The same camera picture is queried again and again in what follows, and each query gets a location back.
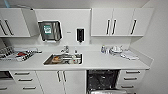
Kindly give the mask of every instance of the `stainless steel sink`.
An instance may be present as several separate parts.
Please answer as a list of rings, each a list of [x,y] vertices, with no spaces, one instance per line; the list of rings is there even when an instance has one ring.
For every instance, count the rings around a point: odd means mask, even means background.
[[[51,55],[44,65],[56,65],[56,64],[82,64],[82,54],[61,54]]]

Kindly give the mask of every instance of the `ceiling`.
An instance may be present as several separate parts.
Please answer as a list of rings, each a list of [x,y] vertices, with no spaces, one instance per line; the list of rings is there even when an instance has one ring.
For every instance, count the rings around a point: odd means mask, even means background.
[[[11,7],[24,5],[34,9],[76,8],[135,8],[144,6],[149,0],[7,0]],[[6,7],[0,0],[0,7]]]

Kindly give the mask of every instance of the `dish rack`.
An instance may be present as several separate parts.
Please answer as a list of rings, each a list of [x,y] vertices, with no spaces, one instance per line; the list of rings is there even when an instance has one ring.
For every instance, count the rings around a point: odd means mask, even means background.
[[[0,49],[0,61],[25,61],[37,52],[37,48],[14,48],[9,46]]]

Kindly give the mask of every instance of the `black dispenser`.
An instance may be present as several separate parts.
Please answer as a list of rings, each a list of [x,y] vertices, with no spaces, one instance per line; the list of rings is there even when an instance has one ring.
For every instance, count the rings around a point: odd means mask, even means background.
[[[77,29],[77,41],[84,41],[84,29]]]

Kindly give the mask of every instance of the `wall-mounted dispenser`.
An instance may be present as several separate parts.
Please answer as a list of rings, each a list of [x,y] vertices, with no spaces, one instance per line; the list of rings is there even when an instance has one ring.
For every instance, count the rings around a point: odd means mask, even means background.
[[[77,29],[77,41],[84,41],[84,29]]]
[[[43,21],[38,22],[42,40],[59,41],[62,38],[61,26],[59,21]]]

